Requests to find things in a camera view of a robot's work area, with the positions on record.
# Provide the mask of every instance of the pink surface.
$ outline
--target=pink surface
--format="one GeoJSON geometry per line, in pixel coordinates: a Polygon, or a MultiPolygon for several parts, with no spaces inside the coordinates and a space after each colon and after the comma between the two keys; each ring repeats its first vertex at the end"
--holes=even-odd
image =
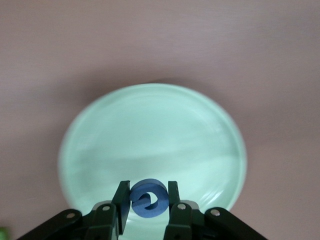
{"type": "Polygon", "coordinates": [[[68,208],[57,156],[114,89],[178,84],[238,124],[247,179],[231,212],[268,239],[320,236],[320,2],[2,1],[0,226],[17,238],[68,208]]]}

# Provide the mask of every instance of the plate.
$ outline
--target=plate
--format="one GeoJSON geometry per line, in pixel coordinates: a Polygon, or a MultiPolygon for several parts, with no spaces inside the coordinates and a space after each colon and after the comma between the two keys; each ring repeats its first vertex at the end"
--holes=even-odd
{"type": "MultiPolygon", "coordinates": [[[[131,186],[177,181],[180,198],[229,210],[244,184],[246,149],[231,117],[194,90],[159,83],[124,87],[84,109],[67,130],[59,155],[60,184],[83,215],[131,186]]],[[[162,240],[169,210],[143,218],[130,210],[121,240],[162,240]]]]}

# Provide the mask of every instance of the light green plate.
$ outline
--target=light green plate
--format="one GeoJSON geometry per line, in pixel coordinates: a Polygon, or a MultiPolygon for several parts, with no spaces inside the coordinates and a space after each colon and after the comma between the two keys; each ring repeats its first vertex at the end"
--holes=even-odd
{"type": "MultiPolygon", "coordinates": [[[[229,210],[243,187],[246,150],[238,128],[214,101],[188,88],[141,84],[102,96],[71,124],[59,175],[71,207],[89,213],[111,200],[120,181],[131,186],[177,181],[180,197],[229,210]]],[[[162,240],[169,211],[142,218],[130,210],[122,240],[162,240]]]]}

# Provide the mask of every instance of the green object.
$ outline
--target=green object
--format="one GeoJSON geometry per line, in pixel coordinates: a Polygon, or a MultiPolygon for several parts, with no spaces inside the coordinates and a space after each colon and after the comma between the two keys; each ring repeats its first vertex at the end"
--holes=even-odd
{"type": "MultiPolygon", "coordinates": [[[[120,181],[177,181],[182,200],[229,210],[243,187],[247,159],[230,116],[206,96],[176,85],[140,84],[90,104],[69,127],[59,176],[71,205],[87,214],[111,200],[120,181]]],[[[163,239],[169,211],[142,218],[130,210],[122,240],[163,239]]]]}
{"type": "Polygon", "coordinates": [[[9,230],[6,227],[0,227],[0,240],[9,240],[9,230]]]}

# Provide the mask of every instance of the blue curved piece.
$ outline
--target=blue curved piece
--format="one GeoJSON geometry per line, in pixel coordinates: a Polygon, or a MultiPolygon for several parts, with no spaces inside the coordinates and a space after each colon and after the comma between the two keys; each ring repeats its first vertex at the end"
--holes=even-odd
{"type": "Polygon", "coordinates": [[[130,200],[133,211],[143,218],[156,217],[166,211],[169,206],[167,188],[162,182],[152,178],[137,182],[130,190],[130,200]],[[151,204],[148,193],[156,195],[157,201],[151,204]]]}

